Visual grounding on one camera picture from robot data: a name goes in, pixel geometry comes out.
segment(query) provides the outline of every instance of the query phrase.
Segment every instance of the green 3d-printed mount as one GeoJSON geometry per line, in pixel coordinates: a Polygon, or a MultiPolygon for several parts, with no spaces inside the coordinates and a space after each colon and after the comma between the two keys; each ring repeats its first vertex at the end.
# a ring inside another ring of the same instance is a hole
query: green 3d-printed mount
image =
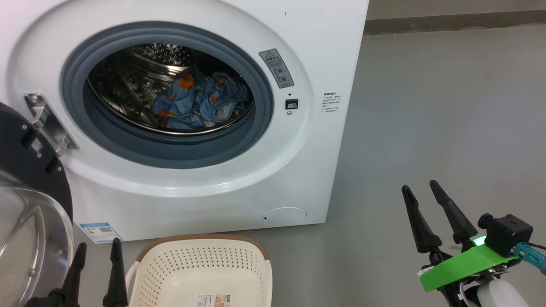
{"type": "Polygon", "coordinates": [[[425,292],[429,292],[513,259],[518,258],[504,258],[484,244],[447,259],[423,273],[419,279],[425,292]]]}

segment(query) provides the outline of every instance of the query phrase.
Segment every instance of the wall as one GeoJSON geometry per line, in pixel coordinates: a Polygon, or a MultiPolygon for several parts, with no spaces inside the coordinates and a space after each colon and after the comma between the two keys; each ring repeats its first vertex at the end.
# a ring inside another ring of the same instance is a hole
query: wall
{"type": "Polygon", "coordinates": [[[546,9],[545,0],[370,0],[368,19],[546,9]]]}

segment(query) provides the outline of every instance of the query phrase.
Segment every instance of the cable connector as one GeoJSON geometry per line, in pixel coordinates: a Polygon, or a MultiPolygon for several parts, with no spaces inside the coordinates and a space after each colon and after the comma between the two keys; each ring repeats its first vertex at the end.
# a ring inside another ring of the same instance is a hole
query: cable connector
{"type": "Polygon", "coordinates": [[[546,275],[546,256],[544,256],[542,253],[523,242],[517,243],[516,246],[510,250],[510,252],[521,260],[531,263],[537,267],[542,274],[546,275]]]}

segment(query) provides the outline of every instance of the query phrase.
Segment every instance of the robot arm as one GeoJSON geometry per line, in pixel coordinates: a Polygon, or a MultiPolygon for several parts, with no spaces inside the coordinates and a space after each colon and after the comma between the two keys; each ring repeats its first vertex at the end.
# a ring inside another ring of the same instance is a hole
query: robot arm
{"type": "MultiPolygon", "coordinates": [[[[80,275],[85,266],[87,245],[80,243],[74,260],[68,269],[67,276],[61,289],[53,289],[47,297],[33,297],[28,300],[25,307],[80,307],[78,295],[80,292],[80,275]]],[[[123,256],[121,241],[115,238],[112,242],[110,253],[112,271],[108,284],[108,293],[104,296],[104,307],[126,307],[127,288],[125,284],[125,271],[123,270],[123,256]]]]}
{"type": "Polygon", "coordinates": [[[402,194],[417,251],[429,253],[430,265],[419,274],[425,291],[440,291],[450,307],[528,307],[512,285],[500,280],[500,275],[521,260],[546,274],[546,257],[527,244],[533,228],[513,215],[494,219],[484,214],[478,226],[487,230],[487,237],[476,244],[471,237],[478,231],[459,207],[438,182],[430,181],[430,187],[447,215],[454,241],[462,244],[462,253],[451,256],[440,250],[442,241],[424,220],[413,192],[404,186],[402,194]],[[480,285],[464,290],[473,282],[480,285]]]}

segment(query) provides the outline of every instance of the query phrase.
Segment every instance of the green led light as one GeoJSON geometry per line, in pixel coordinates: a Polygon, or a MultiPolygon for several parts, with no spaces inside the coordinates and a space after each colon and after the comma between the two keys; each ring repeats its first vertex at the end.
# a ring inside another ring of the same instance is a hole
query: green led light
{"type": "Polygon", "coordinates": [[[485,244],[485,237],[487,237],[487,236],[484,235],[483,237],[475,238],[474,243],[476,244],[476,246],[484,245],[485,244]]]}

